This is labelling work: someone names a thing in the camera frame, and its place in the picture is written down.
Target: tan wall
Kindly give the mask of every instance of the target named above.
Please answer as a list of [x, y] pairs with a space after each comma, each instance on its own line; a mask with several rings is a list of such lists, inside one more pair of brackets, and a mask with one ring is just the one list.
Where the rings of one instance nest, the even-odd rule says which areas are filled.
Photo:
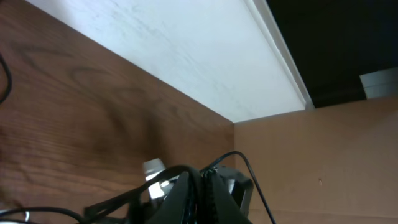
[[[238, 123], [235, 148], [279, 223], [398, 223], [398, 98]], [[251, 209], [265, 217], [257, 194]]]

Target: black panel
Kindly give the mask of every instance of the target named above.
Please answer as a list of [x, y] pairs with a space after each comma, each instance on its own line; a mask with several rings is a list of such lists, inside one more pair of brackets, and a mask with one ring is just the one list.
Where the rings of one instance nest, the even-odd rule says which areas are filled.
[[315, 107], [363, 100], [360, 75], [398, 66], [398, 1], [267, 2]]

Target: brown cardboard panel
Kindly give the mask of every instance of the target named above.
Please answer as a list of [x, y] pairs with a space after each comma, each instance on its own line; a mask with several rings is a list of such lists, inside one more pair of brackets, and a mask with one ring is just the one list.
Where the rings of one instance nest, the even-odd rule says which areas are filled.
[[[275, 211], [274, 217], [278, 224], [308, 224], [308, 223], [322, 223], [322, 224], [396, 224], [396, 218], [383, 217], [364, 217], [354, 215], [335, 215], [335, 214], [318, 214], [306, 212], [287, 212]], [[249, 219], [253, 224], [268, 224], [269, 221], [267, 212], [264, 210], [250, 210]]]
[[398, 98], [239, 123], [235, 147], [273, 210], [398, 217]]

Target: white ceiling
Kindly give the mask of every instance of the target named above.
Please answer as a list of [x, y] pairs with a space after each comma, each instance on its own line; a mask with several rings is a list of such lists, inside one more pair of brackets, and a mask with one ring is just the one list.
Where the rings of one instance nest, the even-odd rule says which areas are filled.
[[305, 107], [244, 0], [27, 1], [232, 122]]

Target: wooden surface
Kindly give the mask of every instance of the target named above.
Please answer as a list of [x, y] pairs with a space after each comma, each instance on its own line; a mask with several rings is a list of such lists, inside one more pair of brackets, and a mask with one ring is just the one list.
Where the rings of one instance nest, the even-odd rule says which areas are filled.
[[[397, 97], [239, 123], [234, 135], [280, 223], [398, 223]], [[257, 193], [251, 209], [264, 211]]]
[[14, 75], [0, 105], [3, 202], [80, 212], [141, 185], [145, 161], [202, 168], [232, 150], [230, 121], [29, 3], [0, 1], [0, 30]]

